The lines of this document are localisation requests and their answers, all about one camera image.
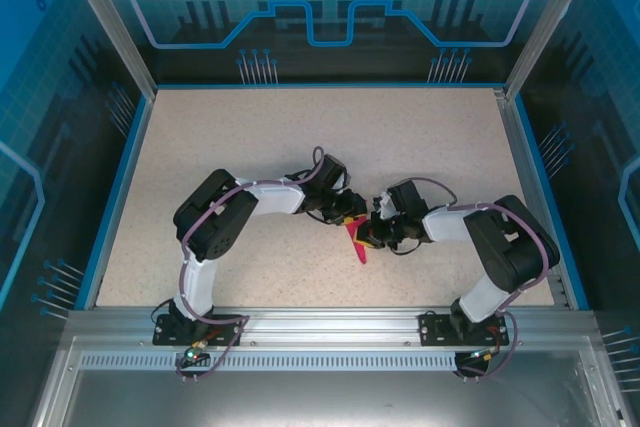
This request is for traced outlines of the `metal sheet panel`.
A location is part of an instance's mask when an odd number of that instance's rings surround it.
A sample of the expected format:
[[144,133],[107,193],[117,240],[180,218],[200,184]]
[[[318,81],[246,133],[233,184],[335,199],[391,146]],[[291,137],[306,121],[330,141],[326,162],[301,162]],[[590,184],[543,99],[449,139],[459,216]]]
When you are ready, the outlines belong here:
[[524,350],[480,379],[434,371],[91,371],[57,358],[29,427],[640,427],[592,348]]

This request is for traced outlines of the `aluminium mounting rail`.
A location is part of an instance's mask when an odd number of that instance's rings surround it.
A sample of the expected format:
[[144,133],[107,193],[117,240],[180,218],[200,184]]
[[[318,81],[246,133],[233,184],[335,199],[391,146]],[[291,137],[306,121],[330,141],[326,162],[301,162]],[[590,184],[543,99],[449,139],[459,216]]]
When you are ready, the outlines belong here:
[[[420,346],[417,308],[220,308],[221,314],[249,318],[242,334],[245,349],[356,348],[415,349]],[[64,339],[95,347],[151,343],[153,324],[149,307],[105,307],[74,311],[67,320]],[[553,307],[516,307],[511,310],[518,327],[517,344],[526,348],[562,350],[595,339],[599,329],[589,311]]]

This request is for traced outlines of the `blue table frame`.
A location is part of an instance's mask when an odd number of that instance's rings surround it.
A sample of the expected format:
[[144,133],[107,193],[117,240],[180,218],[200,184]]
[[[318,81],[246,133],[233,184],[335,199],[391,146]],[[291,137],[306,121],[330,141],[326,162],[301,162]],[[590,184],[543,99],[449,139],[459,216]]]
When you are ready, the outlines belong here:
[[[215,169],[257,180],[306,168],[314,147],[342,160],[366,198],[411,176],[427,202],[492,201],[520,194],[490,84],[162,86],[142,102],[123,147],[77,305],[153,307],[178,289],[181,251],[172,222]],[[569,253],[528,118],[557,239]],[[346,230],[304,215],[252,219],[224,256],[218,307],[444,307],[480,277],[466,242],[397,256],[373,250],[362,265]]]

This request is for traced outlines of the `aluminium corner post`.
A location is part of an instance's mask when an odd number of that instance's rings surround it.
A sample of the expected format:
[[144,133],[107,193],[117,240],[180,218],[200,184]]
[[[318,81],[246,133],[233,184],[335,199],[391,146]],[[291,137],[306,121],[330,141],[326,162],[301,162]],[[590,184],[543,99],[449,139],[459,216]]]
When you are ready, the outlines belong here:
[[504,87],[504,99],[514,103],[527,78],[573,0],[549,0],[524,45]]
[[157,86],[112,0],[87,0],[141,93],[154,101]]

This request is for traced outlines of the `aluminium side rail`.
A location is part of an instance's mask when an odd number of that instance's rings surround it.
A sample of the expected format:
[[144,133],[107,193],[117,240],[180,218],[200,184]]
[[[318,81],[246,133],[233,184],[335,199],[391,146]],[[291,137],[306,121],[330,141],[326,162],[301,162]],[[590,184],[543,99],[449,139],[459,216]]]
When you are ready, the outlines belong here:
[[506,94],[501,88],[495,88],[494,95],[522,187],[524,202],[532,215],[555,241],[560,252],[559,263],[550,270],[547,276],[554,307],[574,310],[576,308],[575,299],[571,282],[567,277],[561,243],[556,236],[551,211],[535,164],[534,152],[528,142],[522,118],[516,105],[507,100]]

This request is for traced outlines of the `pink paper sheet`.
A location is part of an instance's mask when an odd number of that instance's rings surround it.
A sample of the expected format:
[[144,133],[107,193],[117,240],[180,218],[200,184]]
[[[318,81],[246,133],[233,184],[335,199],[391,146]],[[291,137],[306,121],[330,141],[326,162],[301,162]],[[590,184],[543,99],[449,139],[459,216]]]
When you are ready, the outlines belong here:
[[364,214],[364,216],[358,221],[345,226],[355,249],[358,260],[362,265],[367,263],[367,248],[359,243],[359,233],[366,231],[368,227],[368,220],[368,216]]

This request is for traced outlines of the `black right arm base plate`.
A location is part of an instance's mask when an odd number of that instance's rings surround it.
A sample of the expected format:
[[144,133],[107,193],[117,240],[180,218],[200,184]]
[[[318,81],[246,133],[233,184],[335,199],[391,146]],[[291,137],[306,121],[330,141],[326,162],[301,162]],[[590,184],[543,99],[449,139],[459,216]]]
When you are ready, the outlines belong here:
[[418,317],[420,343],[423,347],[507,346],[509,334],[504,318],[491,316],[472,323],[458,314],[426,311]]

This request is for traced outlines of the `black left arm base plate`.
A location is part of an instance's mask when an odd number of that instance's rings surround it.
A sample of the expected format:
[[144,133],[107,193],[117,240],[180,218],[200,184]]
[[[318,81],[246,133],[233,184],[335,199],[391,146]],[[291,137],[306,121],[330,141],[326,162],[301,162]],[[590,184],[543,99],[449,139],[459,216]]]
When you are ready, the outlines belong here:
[[160,315],[155,321],[152,344],[187,347],[198,341],[205,341],[208,346],[225,346],[238,333],[239,327],[238,322],[212,325],[167,313]]

